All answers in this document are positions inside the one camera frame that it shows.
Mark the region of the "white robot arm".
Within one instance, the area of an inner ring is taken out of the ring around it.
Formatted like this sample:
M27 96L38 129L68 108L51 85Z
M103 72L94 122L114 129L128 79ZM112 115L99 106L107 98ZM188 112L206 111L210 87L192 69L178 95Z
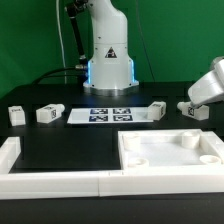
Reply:
M88 9L93 29L93 56L85 56L76 16ZM80 64L87 79L84 91L105 96L126 95L138 88L134 62L128 55L128 23L126 16L116 9L111 0L73 0L66 11L74 30ZM224 101L224 58L218 57L213 68L188 90L191 106Z

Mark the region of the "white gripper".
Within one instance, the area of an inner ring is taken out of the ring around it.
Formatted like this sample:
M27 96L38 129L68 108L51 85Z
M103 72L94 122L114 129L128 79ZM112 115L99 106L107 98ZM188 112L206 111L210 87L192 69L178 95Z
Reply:
M212 61L210 71L188 89L188 96L193 108L224 101L224 56Z

